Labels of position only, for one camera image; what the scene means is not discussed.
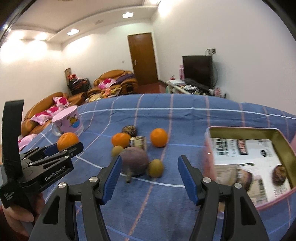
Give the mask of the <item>left hand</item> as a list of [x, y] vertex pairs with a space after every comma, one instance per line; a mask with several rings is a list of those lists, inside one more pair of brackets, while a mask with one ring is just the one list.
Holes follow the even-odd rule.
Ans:
[[37, 220], [45, 206], [43, 194], [35, 195], [31, 204], [36, 215], [20, 206], [1, 206], [1, 240], [28, 240], [29, 233], [24, 228], [22, 222], [32, 223]]

